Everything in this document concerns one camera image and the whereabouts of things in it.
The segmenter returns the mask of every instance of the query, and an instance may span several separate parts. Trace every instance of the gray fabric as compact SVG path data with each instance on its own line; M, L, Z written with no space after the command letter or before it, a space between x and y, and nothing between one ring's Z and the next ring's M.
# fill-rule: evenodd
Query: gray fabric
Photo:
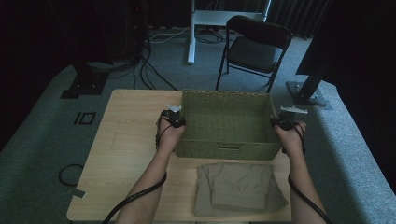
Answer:
M275 211L288 201L271 165L213 163L198 167L196 216L242 216Z

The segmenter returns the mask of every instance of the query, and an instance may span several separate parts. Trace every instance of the chair backrest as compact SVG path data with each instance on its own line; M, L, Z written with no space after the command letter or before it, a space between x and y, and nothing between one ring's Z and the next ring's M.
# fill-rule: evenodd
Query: chair backrest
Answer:
M291 32L276 24L257 21L245 16L233 16L227 21L227 33L234 30L246 38L258 43L287 49L292 39Z

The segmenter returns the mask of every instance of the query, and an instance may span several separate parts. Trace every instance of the white desk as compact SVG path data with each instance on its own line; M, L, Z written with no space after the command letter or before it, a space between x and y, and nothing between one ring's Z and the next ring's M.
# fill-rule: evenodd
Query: white desk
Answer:
M271 0L266 1L263 12L233 12L233 11L213 11L195 10L195 0L191 0L191 37L189 49L189 64L195 61L195 25L225 25L227 20L236 15L242 15L254 20L265 21Z

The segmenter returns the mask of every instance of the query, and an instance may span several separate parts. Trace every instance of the wicker basket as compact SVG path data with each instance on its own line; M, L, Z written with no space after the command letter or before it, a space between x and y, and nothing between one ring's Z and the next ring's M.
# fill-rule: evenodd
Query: wicker basket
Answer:
M185 90L181 101L187 129L179 157L269 161L280 150L269 94Z

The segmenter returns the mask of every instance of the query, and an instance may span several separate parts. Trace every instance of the stand base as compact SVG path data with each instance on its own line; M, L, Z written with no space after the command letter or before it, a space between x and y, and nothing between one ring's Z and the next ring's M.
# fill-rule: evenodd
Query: stand base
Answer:
M80 95L100 95L106 85L108 73L95 73L95 79L89 86L78 85L78 75L69 90L64 91L61 99L77 99Z
M332 110L332 106L329 101L323 99L319 89L317 89L310 98L305 99L298 95L300 87L304 85L303 82L288 81L286 82L286 85L288 86L293 102L296 105L318 105L321 109Z

